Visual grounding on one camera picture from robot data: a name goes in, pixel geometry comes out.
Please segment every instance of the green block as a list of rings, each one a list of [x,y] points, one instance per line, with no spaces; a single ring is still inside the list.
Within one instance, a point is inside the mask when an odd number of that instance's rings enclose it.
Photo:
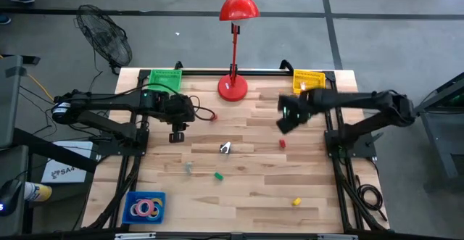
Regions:
[[[223,175],[219,174],[218,172],[215,173],[215,177],[222,181],[224,179]]]

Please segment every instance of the blue tray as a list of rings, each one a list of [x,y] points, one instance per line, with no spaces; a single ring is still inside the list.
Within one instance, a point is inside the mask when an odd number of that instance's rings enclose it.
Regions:
[[[141,199],[153,199],[157,215],[150,217],[139,217],[131,215],[131,207]],[[125,197],[123,223],[127,224],[150,224],[157,225],[162,223],[165,217],[166,193],[156,191],[129,191]]]

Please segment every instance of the fan stand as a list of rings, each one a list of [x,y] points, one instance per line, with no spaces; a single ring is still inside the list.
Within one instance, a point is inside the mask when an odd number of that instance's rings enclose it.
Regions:
[[[114,75],[119,75],[119,73],[116,72],[116,68],[121,68],[121,66],[117,65],[114,61],[109,61],[109,67]]]

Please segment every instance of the red desk lamp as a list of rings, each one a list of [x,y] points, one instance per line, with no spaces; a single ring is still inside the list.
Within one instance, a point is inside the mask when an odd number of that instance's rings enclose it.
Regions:
[[[237,102],[245,97],[248,91],[247,81],[237,75],[236,51],[237,51],[237,34],[239,33],[239,20],[259,17],[260,11],[253,0],[226,0],[223,8],[220,10],[219,20],[232,21],[233,31],[233,57],[231,71],[222,77],[217,84],[219,95],[230,102]]]

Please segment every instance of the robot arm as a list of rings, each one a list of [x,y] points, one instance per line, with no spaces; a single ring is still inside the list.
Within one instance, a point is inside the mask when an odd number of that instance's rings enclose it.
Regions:
[[[299,124],[306,123],[312,115],[335,107],[377,109],[379,113],[353,125],[339,127],[341,144],[349,144],[359,136],[388,125],[405,127],[414,123],[413,103],[396,91],[372,93],[339,93],[334,90],[315,88],[303,91],[299,97],[280,95],[278,110],[283,117],[277,121],[282,133],[288,133]]]
[[[168,92],[142,90],[126,94],[92,94],[77,90],[57,96],[52,108],[53,120],[60,124],[82,123],[106,131],[118,139],[135,141],[137,128],[132,123],[116,123],[90,110],[127,110],[138,115],[148,115],[173,126],[170,142],[182,142],[187,122],[195,121],[194,107],[188,96]]]

